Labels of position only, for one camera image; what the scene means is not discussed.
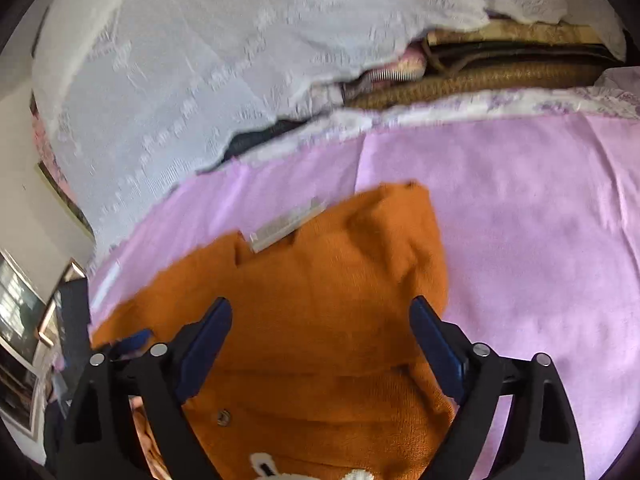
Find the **woven bamboo mat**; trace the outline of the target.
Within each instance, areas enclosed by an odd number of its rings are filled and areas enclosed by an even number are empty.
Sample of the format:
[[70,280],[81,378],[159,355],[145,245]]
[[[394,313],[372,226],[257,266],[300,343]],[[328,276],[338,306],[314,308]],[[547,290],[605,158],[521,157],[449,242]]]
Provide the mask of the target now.
[[345,104],[385,110],[465,92],[590,86],[626,60],[625,53],[616,54],[588,25],[521,24],[508,18],[493,18],[472,32],[433,29],[410,46],[426,56],[420,80],[344,99]]

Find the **folded pink quilt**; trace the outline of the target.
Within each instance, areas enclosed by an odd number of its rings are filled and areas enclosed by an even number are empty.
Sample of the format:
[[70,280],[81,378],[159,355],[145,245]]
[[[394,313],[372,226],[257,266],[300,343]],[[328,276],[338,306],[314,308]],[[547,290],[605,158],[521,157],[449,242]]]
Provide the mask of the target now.
[[357,80],[343,84],[344,99],[349,101],[360,94],[388,88],[393,84],[420,80],[425,74],[426,66],[424,52],[419,47],[410,46],[398,60],[382,67],[372,68]]

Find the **pink bed sheet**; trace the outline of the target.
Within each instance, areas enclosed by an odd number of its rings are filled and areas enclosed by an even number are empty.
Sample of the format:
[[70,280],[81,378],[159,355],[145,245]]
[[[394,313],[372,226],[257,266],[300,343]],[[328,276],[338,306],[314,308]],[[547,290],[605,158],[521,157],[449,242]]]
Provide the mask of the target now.
[[383,182],[431,194],[449,269],[448,318],[504,356],[552,356],[586,475],[639,421],[639,122],[611,112],[422,125],[415,114],[269,162],[187,180],[96,272],[93,322],[165,266],[229,231],[251,233],[314,198]]

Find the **window with white frame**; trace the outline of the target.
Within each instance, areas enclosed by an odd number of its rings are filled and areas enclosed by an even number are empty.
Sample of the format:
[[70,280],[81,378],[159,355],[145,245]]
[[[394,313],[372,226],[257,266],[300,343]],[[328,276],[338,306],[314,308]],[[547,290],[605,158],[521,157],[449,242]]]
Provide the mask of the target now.
[[12,257],[1,253],[1,415],[33,437],[47,347],[38,328],[46,306]]

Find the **orange knit cat cardigan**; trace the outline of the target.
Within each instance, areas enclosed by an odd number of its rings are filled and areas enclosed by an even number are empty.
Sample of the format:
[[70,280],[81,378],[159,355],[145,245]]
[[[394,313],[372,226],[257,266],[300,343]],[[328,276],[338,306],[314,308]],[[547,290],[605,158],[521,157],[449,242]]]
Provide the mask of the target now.
[[454,418],[409,307],[447,302],[430,194],[384,184],[254,252],[231,233],[174,263],[94,332],[171,340],[217,298],[232,325],[186,417],[226,479],[415,479]]

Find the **clothing hang tag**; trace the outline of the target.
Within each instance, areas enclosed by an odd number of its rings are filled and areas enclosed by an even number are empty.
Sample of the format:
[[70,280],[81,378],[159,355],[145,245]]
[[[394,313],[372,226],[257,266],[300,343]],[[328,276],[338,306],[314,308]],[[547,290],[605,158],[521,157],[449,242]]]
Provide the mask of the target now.
[[318,217],[326,210],[328,202],[319,197],[314,197],[308,203],[280,214],[245,237],[248,247],[254,254],[273,246],[284,240],[308,221]]

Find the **white lace cover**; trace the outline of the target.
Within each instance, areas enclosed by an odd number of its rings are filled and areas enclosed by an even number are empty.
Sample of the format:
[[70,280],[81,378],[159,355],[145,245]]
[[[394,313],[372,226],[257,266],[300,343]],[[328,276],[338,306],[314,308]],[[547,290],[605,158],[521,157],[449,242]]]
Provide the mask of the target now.
[[494,14],[587,25],[626,55],[608,0],[54,0],[32,84],[102,259],[235,133],[340,106],[341,81]]

